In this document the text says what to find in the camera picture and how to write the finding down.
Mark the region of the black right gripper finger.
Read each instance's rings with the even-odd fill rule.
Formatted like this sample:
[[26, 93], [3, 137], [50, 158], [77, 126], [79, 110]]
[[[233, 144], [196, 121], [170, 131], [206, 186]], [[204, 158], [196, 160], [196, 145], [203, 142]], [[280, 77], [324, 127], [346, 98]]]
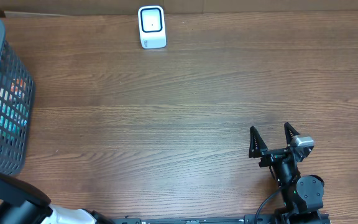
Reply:
[[249, 158], [262, 157], [264, 152], [268, 150], [268, 147], [261, 138], [258, 130], [255, 126], [250, 127], [250, 146], [249, 146]]
[[288, 145], [291, 144], [295, 136], [300, 135], [299, 132], [289, 122], [286, 122], [284, 124], [284, 130], [285, 130], [286, 142]]

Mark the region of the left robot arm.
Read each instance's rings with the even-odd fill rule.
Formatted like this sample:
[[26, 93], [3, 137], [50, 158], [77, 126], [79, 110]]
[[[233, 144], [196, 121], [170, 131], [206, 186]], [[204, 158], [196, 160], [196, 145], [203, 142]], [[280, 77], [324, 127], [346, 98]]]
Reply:
[[41, 190], [13, 176], [0, 173], [0, 223], [102, 224], [113, 221], [85, 209], [72, 210], [51, 204]]

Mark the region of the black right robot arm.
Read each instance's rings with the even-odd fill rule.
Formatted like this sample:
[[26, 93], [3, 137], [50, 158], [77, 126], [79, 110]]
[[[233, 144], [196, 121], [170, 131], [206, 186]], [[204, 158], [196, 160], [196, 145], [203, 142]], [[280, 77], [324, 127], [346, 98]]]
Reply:
[[[327, 224], [329, 215], [319, 212], [323, 208], [324, 180], [317, 175], [302, 176], [298, 164], [309, 156], [314, 139], [300, 134], [290, 123], [284, 124], [287, 146], [270, 150], [256, 127], [250, 127], [249, 157], [259, 158], [259, 167], [268, 167], [278, 190], [266, 198], [255, 215], [245, 218], [249, 223]], [[273, 214], [261, 215], [269, 200], [281, 194], [284, 207]]]

